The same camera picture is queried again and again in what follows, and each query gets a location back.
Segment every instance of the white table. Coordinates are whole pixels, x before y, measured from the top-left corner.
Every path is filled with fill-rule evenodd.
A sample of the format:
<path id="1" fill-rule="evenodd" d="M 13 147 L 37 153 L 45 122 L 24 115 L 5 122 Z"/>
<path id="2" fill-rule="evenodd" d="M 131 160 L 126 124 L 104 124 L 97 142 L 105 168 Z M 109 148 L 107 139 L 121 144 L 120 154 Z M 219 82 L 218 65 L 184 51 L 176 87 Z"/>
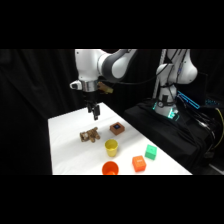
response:
<path id="1" fill-rule="evenodd" d="M 125 120 L 105 104 L 100 104 L 101 115 L 94 121 L 87 109 L 78 110 L 49 120 L 51 157 L 54 175 L 102 175 L 102 167 L 108 161 L 119 166 L 119 175 L 191 175 L 165 152 L 158 148 L 155 161 L 145 158 L 144 172 L 135 173 L 132 158 L 144 157 L 147 145 L 153 145 Z M 126 131 L 115 136 L 109 127 L 116 122 Z M 79 134 L 98 127 L 100 140 L 81 142 Z M 104 143 L 115 139 L 119 144 L 117 156 L 107 155 Z"/>

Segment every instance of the small wooden toy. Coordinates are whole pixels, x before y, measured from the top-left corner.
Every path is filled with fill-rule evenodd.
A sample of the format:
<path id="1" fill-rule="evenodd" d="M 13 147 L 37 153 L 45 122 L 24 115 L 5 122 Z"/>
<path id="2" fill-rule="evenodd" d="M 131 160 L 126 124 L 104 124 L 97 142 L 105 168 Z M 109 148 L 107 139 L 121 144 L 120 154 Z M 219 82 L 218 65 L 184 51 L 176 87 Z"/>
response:
<path id="1" fill-rule="evenodd" d="M 125 131 L 125 127 L 121 125 L 119 122 L 110 126 L 110 130 L 115 134 L 119 135 Z"/>

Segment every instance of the plastic cup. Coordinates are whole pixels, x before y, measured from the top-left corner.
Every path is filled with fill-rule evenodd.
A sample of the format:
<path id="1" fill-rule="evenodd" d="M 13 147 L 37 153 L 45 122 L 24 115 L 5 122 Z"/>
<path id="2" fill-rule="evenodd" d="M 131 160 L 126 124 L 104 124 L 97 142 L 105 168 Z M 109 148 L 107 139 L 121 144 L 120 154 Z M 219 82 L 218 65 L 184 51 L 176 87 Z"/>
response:
<path id="1" fill-rule="evenodd" d="M 119 173 L 119 167 L 114 162 L 107 162 L 103 166 L 102 173 L 105 176 L 116 176 Z"/>
<path id="2" fill-rule="evenodd" d="M 118 143 L 114 139 L 110 139 L 106 141 L 105 148 L 107 150 L 107 154 L 110 157 L 115 157 L 117 155 Z"/>

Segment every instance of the orange cup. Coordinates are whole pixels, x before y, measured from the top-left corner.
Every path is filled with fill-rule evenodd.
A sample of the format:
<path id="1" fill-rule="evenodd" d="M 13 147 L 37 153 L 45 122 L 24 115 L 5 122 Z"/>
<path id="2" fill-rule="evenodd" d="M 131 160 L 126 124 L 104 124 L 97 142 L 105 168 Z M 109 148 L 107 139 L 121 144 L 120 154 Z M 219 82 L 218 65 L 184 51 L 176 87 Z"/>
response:
<path id="1" fill-rule="evenodd" d="M 114 162 L 107 162 L 104 164 L 103 169 L 102 169 L 103 175 L 109 176 L 109 175 L 118 175 L 119 173 L 119 167 L 116 163 Z"/>

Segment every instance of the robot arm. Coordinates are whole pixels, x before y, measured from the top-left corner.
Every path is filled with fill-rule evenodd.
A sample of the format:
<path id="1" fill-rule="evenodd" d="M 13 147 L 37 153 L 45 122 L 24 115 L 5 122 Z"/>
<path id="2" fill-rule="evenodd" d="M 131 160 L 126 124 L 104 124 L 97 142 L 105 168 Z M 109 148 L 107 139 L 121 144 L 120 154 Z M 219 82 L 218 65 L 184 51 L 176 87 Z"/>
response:
<path id="1" fill-rule="evenodd" d="M 89 113 L 94 119 L 100 115 L 97 105 L 98 78 L 104 76 L 111 82 L 121 81 L 137 53 L 137 49 L 120 49 L 114 54 L 107 54 L 100 49 L 76 49 L 76 66 L 79 80 L 70 84 L 72 89 L 82 90 Z"/>
<path id="2" fill-rule="evenodd" d="M 120 49 L 107 54 L 100 49 L 76 49 L 76 65 L 79 80 L 71 83 L 71 88 L 82 90 L 89 113 L 94 119 L 100 115 L 97 105 L 98 78 L 104 76 L 111 82 L 120 82 L 126 75 L 138 49 Z M 174 83 L 189 84 L 197 77 L 197 69 L 191 62 L 190 49 L 168 49 L 167 56 L 171 64 L 161 65 L 158 70 L 160 95 L 155 106 L 158 114 L 173 119 L 178 113 L 175 105 L 177 89 Z"/>
<path id="3" fill-rule="evenodd" d="M 190 84 L 196 79 L 198 71 L 191 62 L 190 49 L 168 49 L 167 56 L 172 64 L 161 65 L 157 70 L 157 74 L 159 74 L 167 66 L 158 76 L 160 95 L 155 111 L 173 119 L 178 113 L 175 105 L 177 89 L 174 84 Z"/>

